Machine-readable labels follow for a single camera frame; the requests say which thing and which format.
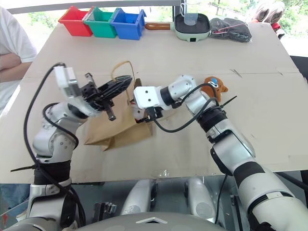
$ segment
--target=red object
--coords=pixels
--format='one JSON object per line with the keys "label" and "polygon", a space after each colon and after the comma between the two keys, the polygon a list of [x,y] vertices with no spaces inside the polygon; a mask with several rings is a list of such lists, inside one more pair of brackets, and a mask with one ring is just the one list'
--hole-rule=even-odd
{"label": "red object", "polygon": [[279,23],[273,23],[271,27],[273,28],[274,31],[277,31],[278,29],[281,28],[281,25]]}
{"label": "red object", "polygon": [[88,11],[81,11],[75,6],[71,6],[65,14],[58,20],[64,24],[72,36],[91,36],[93,33],[90,27],[83,23],[83,17]]}

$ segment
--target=stuffed toy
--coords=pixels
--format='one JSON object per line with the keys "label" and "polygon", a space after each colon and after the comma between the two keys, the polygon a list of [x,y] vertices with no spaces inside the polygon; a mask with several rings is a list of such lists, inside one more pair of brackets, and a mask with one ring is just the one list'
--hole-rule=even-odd
{"label": "stuffed toy", "polygon": [[[221,79],[217,77],[214,77],[214,76],[207,77],[204,80],[204,83],[209,83],[214,87],[218,102],[221,101],[221,93],[228,91],[228,88],[225,85],[223,85],[223,82],[221,81]],[[204,91],[209,97],[214,97],[213,90],[210,86],[201,87],[201,91]]]}

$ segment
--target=person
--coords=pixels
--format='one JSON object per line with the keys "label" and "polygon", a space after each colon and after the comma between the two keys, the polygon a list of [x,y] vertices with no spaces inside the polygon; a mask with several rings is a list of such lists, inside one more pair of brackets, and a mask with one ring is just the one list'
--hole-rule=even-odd
{"label": "person", "polygon": [[[26,32],[17,20],[0,7],[0,115],[37,55]],[[28,184],[0,184],[3,199],[13,208],[29,197]],[[9,214],[16,218],[25,214],[24,203]]]}
{"label": "person", "polygon": [[36,55],[24,29],[0,7],[0,115]]}

